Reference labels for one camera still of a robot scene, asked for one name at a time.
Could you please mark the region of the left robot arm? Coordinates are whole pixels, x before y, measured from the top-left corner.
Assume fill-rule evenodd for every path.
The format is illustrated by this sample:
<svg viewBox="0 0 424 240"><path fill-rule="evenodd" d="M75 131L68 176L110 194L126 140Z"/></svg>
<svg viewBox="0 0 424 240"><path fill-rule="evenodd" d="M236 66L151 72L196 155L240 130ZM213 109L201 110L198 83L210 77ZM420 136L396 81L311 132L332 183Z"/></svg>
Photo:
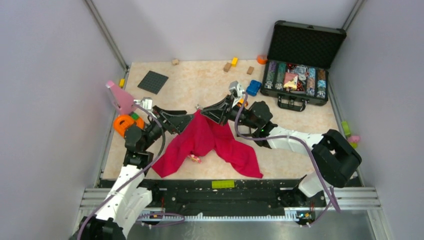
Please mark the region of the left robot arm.
<svg viewBox="0 0 424 240"><path fill-rule="evenodd" d="M150 117L144 127L131 116L118 120L118 125L124 127L126 148L119 176L104 200L82 218L72 240L125 240L142 211L160 202L159 191L140 184L145 172L164 151L166 132L181 134L194 115L185 110L164 110L157 106L144 112Z"/></svg>

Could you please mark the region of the magenta garment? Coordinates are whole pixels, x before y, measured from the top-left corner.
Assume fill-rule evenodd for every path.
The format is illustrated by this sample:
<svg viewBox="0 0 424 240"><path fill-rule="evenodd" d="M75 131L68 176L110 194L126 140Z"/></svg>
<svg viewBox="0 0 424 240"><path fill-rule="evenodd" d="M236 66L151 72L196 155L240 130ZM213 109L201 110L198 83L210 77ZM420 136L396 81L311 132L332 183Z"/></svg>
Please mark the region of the magenta garment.
<svg viewBox="0 0 424 240"><path fill-rule="evenodd" d="M229 124L219 125L199 110L186 129L169 143L152 168L164 178L176 173L189 155L204 157L211 151L245 177L261 179L264 176L253 147L237 141Z"/></svg>

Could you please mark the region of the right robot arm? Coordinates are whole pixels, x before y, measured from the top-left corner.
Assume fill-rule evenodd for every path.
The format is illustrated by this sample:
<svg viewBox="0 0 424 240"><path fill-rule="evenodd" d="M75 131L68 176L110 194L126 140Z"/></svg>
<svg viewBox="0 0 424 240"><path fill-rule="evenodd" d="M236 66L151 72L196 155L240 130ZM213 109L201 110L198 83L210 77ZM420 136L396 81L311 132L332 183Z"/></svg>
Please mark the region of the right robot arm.
<svg viewBox="0 0 424 240"><path fill-rule="evenodd" d="M308 156L314 171L303 177L293 192L297 205L307 206L318 192L331 196L330 188L344 188L362 163L362 157L338 130L318 134L283 128L272 123L273 115L265 101L255 101L245 108L241 100L227 95L222 101L201 108L200 113L220 125L233 121L237 133L239 126L254 129L251 136L243 138L260 147Z"/></svg>

